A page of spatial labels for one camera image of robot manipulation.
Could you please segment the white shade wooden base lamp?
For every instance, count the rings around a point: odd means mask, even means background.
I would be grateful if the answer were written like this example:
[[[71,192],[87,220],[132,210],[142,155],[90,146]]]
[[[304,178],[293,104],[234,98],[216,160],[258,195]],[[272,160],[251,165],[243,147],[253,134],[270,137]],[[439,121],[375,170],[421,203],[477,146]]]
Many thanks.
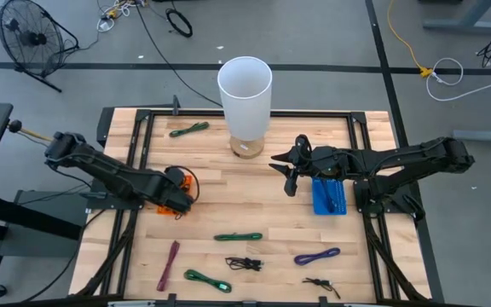
[[[263,151],[270,123],[272,83],[271,68],[253,56],[233,58],[218,71],[229,146],[241,159],[254,159]]]

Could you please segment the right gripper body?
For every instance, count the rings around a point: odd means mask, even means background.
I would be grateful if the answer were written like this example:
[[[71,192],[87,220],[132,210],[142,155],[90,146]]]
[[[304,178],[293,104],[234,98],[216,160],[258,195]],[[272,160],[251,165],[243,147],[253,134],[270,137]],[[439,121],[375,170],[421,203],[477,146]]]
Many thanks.
[[[297,178],[321,177],[344,180],[348,175],[348,157],[334,147],[321,146],[312,148],[308,137],[298,135],[289,150],[293,154],[292,176],[286,179],[285,193],[294,196],[297,190]]]

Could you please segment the grey desk leg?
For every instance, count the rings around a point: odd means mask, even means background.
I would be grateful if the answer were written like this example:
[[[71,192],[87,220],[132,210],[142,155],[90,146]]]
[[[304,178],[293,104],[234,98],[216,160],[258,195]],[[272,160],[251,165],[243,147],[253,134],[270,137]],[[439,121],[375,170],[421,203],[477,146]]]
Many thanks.
[[[482,17],[491,9],[491,0],[474,0],[474,4],[457,19],[423,20],[423,28],[434,31],[491,34],[491,21]]]
[[[491,142],[491,130],[454,130],[452,136],[466,141]]]

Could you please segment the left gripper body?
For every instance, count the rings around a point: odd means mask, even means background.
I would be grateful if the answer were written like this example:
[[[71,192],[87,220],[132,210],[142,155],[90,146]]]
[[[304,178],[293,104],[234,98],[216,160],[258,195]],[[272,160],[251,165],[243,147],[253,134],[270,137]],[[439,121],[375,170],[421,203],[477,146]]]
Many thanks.
[[[159,204],[177,213],[190,211],[194,198],[188,193],[186,174],[177,166],[168,166],[160,183]]]

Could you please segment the blue plastic basket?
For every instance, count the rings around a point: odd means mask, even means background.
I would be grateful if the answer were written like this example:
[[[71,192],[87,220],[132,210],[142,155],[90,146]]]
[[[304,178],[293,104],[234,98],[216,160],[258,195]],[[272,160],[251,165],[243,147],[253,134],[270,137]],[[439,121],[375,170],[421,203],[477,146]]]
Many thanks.
[[[335,179],[312,179],[312,201],[315,215],[343,216],[347,214],[344,184]]]

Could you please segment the black aluminium table frame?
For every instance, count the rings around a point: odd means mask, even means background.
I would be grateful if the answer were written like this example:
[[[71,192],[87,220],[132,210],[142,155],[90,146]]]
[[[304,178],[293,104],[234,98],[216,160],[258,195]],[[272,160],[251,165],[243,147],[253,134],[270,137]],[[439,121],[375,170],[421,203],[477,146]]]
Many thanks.
[[[314,212],[307,177],[286,195],[274,158],[300,134],[315,146],[396,148],[386,112],[159,109],[136,119],[132,108],[115,110],[106,155],[155,170],[182,165],[199,179],[186,216],[160,215],[151,204],[138,212],[124,297],[312,303],[324,292],[305,281],[319,278],[337,288],[332,303],[405,298],[367,245],[352,182],[343,216]]]

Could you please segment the green cable tie bottom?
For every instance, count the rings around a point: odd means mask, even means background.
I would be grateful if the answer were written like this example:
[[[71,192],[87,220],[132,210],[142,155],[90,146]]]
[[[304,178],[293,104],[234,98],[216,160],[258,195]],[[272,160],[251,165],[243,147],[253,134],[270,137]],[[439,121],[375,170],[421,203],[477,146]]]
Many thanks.
[[[216,288],[218,291],[222,293],[231,293],[232,292],[232,285],[226,281],[220,281],[217,279],[212,279],[202,273],[200,273],[197,270],[194,269],[188,269],[183,273],[183,277],[188,280],[188,281],[197,281],[197,282],[202,282],[207,285],[210,285],[211,287]]]

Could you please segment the black floor fan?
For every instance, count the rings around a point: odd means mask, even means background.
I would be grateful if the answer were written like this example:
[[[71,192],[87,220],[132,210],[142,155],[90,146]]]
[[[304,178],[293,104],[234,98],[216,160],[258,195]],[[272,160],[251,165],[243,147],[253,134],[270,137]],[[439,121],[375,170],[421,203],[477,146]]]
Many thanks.
[[[0,41],[22,72],[59,92],[47,77],[79,50],[78,39],[32,0],[6,0],[0,7]]]

